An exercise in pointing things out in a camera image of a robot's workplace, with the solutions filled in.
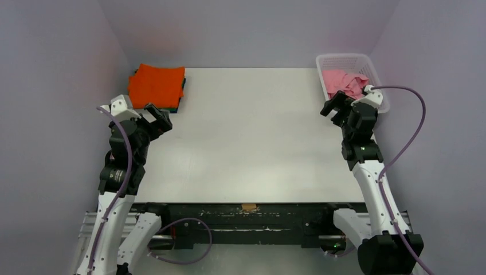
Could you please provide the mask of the pink t shirt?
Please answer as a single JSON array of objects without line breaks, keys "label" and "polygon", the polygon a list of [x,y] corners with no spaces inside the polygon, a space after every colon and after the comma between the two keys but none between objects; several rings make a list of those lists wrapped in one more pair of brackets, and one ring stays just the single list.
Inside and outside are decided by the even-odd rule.
[{"label": "pink t shirt", "polygon": [[363,74],[347,73],[344,70],[324,70],[322,72],[324,86],[329,98],[333,98],[339,91],[348,97],[360,99],[363,97],[362,89],[369,84],[369,78]]}]

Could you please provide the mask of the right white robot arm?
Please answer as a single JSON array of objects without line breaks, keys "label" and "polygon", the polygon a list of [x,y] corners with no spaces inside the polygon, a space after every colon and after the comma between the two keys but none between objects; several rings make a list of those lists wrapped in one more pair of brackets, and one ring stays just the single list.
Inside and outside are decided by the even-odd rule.
[{"label": "right white robot arm", "polygon": [[342,130],[342,155],[358,182],[369,222],[354,210],[339,209],[323,215],[323,229],[345,234],[357,249],[364,274],[412,274],[424,242],[404,220],[386,176],[381,174],[383,156],[373,139],[378,111],[370,104],[356,103],[343,92],[325,102],[321,115],[332,111],[336,113],[331,121]]}]

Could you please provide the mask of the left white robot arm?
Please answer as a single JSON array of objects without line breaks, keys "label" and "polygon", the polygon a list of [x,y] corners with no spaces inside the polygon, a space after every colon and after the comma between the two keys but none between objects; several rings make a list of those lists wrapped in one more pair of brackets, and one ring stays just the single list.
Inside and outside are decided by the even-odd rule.
[{"label": "left white robot arm", "polygon": [[113,115],[111,111],[115,107],[116,104],[111,104],[97,108],[111,120],[111,149],[100,173],[93,232],[76,274],[117,274],[120,269],[128,270],[128,263],[118,262],[119,246],[127,216],[145,174],[148,146],[173,128],[169,111],[153,104],[144,108],[154,118],[152,122],[128,107]]}]

